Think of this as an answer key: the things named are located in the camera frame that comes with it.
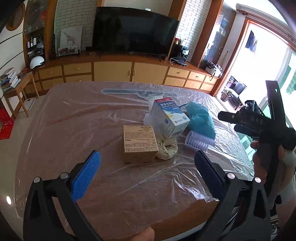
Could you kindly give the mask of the person left hand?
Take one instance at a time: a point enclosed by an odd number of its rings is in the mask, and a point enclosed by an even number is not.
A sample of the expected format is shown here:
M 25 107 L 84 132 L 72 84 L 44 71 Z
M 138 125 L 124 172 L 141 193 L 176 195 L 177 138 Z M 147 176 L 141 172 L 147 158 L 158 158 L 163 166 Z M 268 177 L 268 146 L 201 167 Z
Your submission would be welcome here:
M 149 227 L 138 235 L 134 236 L 130 241 L 154 241 L 155 232 Z

